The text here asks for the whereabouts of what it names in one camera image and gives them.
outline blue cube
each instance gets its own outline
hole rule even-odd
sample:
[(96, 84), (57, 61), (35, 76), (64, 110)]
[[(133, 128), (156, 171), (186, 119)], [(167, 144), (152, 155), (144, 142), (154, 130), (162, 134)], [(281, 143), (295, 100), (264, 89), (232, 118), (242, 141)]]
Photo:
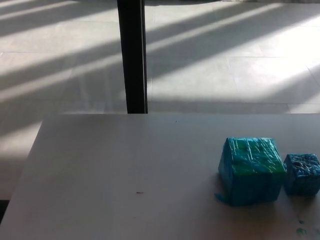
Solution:
[(288, 195), (314, 196), (320, 190), (320, 163), (315, 154), (288, 154), (285, 191)]
[(286, 177), (271, 138), (228, 137), (218, 170), (231, 206), (277, 200)]

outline floor tile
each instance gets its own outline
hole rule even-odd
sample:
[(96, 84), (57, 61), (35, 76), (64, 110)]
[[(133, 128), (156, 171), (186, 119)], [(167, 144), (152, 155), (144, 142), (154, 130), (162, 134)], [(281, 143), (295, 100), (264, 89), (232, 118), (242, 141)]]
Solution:
[(152, 101), (240, 100), (225, 57), (206, 61), (154, 58)]
[(292, 114), (318, 114), (320, 104), (288, 104)]
[(229, 57), (241, 100), (245, 103), (320, 103), (320, 87), (309, 70), (290, 58)]
[(149, 101), (149, 113), (196, 113), (197, 103), (183, 101)]
[(127, 102), (125, 99), (108, 100), (105, 103), (104, 112), (106, 114), (127, 114)]
[(99, 46), (107, 48), (108, 44), (118, 43), (112, 47), (118, 47), (117, 52), (121, 52), (120, 29), (116, 22), (68, 21), (39, 28), (33, 28), (33, 24), (33, 22), (20, 24), (28, 31), (15, 37), (7, 51), (68, 53), (89, 51)]
[(320, 58), (300, 59), (306, 65), (314, 79), (320, 85)]
[(155, 7), (155, 22), (183, 23), (185, 20), (193, 19), (194, 24), (208, 24), (216, 20), (212, 6), (212, 3), (160, 4)]
[(0, 125), (0, 134), (5, 135), (16, 132), (34, 124), (39, 124), (40, 126), (42, 119), (45, 116), (54, 114), (55, 109), (55, 101), (22, 100), (13, 102), (12, 107)]
[(0, 99), (59, 100), (75, 58), (43, 53), (4, 53), (0, 57)]
[(287, 104), (281, 103), (227, 103), (197, 102), (198, 113), (208, 114), (287, 114)]
[(21, 161), (26, 160), (42, 119), (54, 113), (56, 102), (24, 100), (12, 105), (0, 125), (0, 165), (7, 163), (11, 166), (14, 163), (9, 162), (17, 162), (17, 168), (12, 166), (13, 169), (8, 169), (15, 172), (21, 170)]
[(318, 26), (320, 27), (320, 5), (316, 3), (272, 3), (270, 14), (280, 26)]
[(103, 58), (89, 54), (77, 58), (75, 68), (66, 83), (62, 100), (113, 101), (125, 89), (121, 55)]
[(105, 106), (104, 101), (60, 101), (56, 111), (60, 114), (103, 114)]
[(270, 9), (265, 3), (215, 2), (213, 5), (217, 24), (274, 25)]
[(279, 28), (265, 35), (259, 46), (265, 57), (316, 58), (320, 54), (319, 41), (319, 27), (294, 26)]

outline sunlight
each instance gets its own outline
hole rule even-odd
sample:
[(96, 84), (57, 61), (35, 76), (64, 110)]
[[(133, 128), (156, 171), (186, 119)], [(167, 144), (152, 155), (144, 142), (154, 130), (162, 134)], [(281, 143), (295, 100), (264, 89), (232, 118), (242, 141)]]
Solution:
[(53, 85), (64, 83), (70, 78), (72, 73), (72, 77), (76, 78), (86, 73), (90, 73), (97, 70), (103, 70), (104, 68), (107, 68), (109, 65), (121, 63), (121, 61), (122, 55), (119, 53), (117, 55), (111, 55), (103, 59), (91, 61), (89, 63), (82, 64), (73, 68), (67, 68), (66, 70), (54, 74), (49, 74), (44, 77), (35, 78), (33, 80), (0, 90), (0, 99), (3, 101), (15, 99), (20, 96), (48, 88)]
[[(225, 27), (225, 25), (232, 26), (233, 24), (236, 24), (237, 22), (239, 22), (241, 20), (244, 20), (246, 18), (251, 18), (254, 16), (258, 16), (258, 15), (266, 13), (268, 11), (270, 11), (270, 9), (266, 6), (266, 7), (248, 10), (246, 12), (228, 17), (226, 19), (215, 21), (212, 24), (206, 24), (206, 25), (199, 24), (199, 26), (197, 26), (191, 30), (186, 30), (182, 33), (175, 34), (174, 36), (167, 37), (162, 40), (155, 41), (153, 43), (148, 44), (146, 46), (146, 51), (147, 51), (147, 53), (151, 53), (151, 52), (157, 51), (161, 48), (165, 48), (170, 45), (178, 44), (179, 42), (183, 42), (183, 41), (188, 40), (190, 38), (201, 37), (201, 36), (205, 35), (206, 33), (210, 33), (210, 32), (219, 30), (219, 29)], [(151, 28), (150, 31), (157, 31), (160, 29), (161, 29), (161, 27), (154, 27), (154, 28)]]
[(3, 7), (8, 7), (8, 6), (14, 6), (18, 4), (23, 4), (23, 3), (30, 3), (30, 2), (37, 2), (37, 0), (10, 0), (10, 1), (3, 1), (0, 2), (0, 8)]
[(0, 136), (0, 158), (25, 159), (34, 144), (41, 121)]
[(61, 8), (61, 7), (69, 6), (69, 5), (75, 5), (75, 4), (79, 4), (79, 3), (76, 1), (63, 1), (63, 2), (58, 2), (58, 3), (53, 3), (48, 6), (34, 7), (32, 9), (26, 9), (26, 10), (21, 10), (21, 11), (16, 11), (16, 12), (1, 15), (0, 20), (13, 19), (16, 17), (24, 16), (24, 15), (38, 13), (43, 10), (54, 10), (56, 8)]

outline large blue cube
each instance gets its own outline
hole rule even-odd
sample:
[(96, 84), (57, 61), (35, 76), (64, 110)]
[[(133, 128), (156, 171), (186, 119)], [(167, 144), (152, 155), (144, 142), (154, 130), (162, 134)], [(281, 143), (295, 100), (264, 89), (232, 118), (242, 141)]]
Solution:
[(320, 190), (320, 163), (315, 154), (288, 154), (284, 160), (288, 195), (313, 196)]
[(277, 200), (286, 177), (271, 138), (228, 137), (218, 170), (226, 200), (232, 206)]

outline small blue cube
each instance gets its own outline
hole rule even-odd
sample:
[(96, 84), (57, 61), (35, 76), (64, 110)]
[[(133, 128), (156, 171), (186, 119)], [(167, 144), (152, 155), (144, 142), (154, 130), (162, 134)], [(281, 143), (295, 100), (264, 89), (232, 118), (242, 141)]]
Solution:
[(320, 190), (320, 163), (315, 154), (288, 154), (285, 191), (288, 195), (314, 196)]
[(228, 137), (218, 170), (231, 206), (275, 201), (286, 177), (274, 140), (265, 137)]

